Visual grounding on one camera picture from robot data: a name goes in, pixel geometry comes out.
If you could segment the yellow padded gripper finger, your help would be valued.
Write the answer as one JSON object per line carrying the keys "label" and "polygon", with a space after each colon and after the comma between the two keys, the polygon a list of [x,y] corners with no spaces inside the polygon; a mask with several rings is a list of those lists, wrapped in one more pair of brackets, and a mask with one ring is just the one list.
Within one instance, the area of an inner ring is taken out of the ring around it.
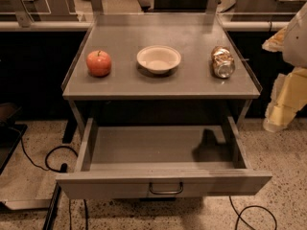
{"label": "yellow padded gripper finger", "polygon": [[307,69],[295,67],[288,75],[279,74],[273,84],[263,128],[269,132],[285,129],[307,104]]}

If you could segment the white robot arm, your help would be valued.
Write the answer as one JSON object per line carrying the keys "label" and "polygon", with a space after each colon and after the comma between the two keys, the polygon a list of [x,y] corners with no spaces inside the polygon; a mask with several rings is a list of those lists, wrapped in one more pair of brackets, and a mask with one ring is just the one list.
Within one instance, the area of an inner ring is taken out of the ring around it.
{"label": "white robot arm", "polygon": [[289,24],[267,39],[262,48],[281,52],[283,60],[293,65],[288,75],[279,74],[273,84],[263,128],[269,132],[285,129],[307,105],[307,4]]}

